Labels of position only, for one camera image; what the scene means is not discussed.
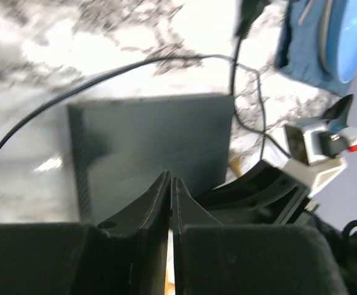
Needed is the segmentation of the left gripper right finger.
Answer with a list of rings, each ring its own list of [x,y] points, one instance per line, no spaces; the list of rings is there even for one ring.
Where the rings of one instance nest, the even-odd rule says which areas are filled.
[[[296,225],[223,225],[172,182],[176,294],[346,294],[326,239]]]

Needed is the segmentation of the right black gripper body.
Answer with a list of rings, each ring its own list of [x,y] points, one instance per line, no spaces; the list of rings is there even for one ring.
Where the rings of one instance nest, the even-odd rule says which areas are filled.
[[[196,201],[222,224],[292,224],[310,201],[309,193],[306,185],[261,160]]]

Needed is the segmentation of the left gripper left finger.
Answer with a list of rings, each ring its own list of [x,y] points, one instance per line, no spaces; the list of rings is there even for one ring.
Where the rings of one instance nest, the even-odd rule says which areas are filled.
[[[0,294],[162,294],[171,176],[94,226],[0,224]]]

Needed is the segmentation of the black network switch box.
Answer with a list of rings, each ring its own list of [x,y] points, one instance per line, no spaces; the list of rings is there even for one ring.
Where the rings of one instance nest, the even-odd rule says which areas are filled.
[[[79,215],[98,224],[163,172],[194,196],[225,181],[234,98],[222,93],[69,104]]]

